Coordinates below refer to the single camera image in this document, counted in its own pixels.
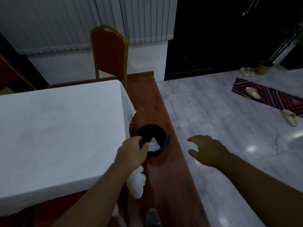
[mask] forearm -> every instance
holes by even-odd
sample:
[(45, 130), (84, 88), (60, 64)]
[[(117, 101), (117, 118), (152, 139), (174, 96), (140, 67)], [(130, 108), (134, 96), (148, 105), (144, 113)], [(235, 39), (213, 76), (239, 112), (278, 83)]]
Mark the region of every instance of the forearm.
[(102, 178), (53, 227), (107, 226), (130, 171), (112, 164)]
[(266, 226), (303, 223), (303, 193), (265, 174), (234, 154), (216, 166)]

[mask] gray shoe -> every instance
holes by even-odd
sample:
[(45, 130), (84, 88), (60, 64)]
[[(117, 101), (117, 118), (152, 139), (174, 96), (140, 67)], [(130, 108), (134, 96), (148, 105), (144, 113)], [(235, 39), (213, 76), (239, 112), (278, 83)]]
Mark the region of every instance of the gray shoe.
[(145, 218), (145, 224), (146, 224), (146, 227), (149, 227), (149, 226), (162, 227), (161, 220), (160, 220), (160, 217), (159, 217), (159, 214), (158, 214), (157, 210), (149, 209), (147, 211), (146, 218)]

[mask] red patterned rug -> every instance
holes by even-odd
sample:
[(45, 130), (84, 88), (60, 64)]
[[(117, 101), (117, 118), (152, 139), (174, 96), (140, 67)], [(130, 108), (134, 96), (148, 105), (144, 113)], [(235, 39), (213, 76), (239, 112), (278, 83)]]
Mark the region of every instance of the red patterned rug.
[[(255, 99), (250, 96), (246, 91), (246, 87), (255, 88), (261, 99)], [(237, 77), (235, 84), (232, 88), (232, 92), (255, 100), (260, 103), (278, 108), (280, 110), (286, 109), (295, 113), (299, 117), (303, 117), (303, 99), (290, 95), (286, 92), (278, 91), (274, 88), (266, 87), (254, 82)]]

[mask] rug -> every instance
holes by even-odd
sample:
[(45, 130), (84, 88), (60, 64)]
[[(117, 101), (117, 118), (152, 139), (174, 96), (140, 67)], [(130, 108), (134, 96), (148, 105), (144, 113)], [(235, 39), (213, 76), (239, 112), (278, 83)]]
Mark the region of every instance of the rug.
[[(261, 96), (260, 99), (255, 99), (250, 96), (246, 91), (246, 87), (255, 88), (258, 94)], [(271, 107), (278, 108), (280, 110), (286, 109), (292, 111), (299, 117), (303, 117), (303, 99), (288, 94), (286, 92), (278, 91), (271, 87), (266, 87), (254, 82), (237, 77), (235, 84), (232, 88), (232, 92), (238, 95), (242, 95), (249, 99), (255, 100), (260, 103), (264, 103)]]

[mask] white shoe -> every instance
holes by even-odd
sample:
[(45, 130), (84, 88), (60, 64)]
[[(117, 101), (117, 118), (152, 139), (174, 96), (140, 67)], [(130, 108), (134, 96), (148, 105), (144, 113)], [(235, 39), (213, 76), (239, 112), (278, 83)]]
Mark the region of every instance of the white shoe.
[(248, 77), (248, 76), (254, 76), (255, 75), (255, 69), (254, 68), (240, 68), (240, 72), (242, 73), (243, 76)]
[(297, 126), (297, 119), (296, 119), (296, 115), (289, 111), (289, 110), (282, 110), (282, 115), (284, 116), (284, 118), (287, 120), (287, 122), (291, 125), (291, 126)]
[(252, 97), (254, 97), (255, 99), (261, 99), (261, 96), (258, 94), (257, 90), (255, 88), (252, 87), (246, 87), (245, 91), (250, 94)]

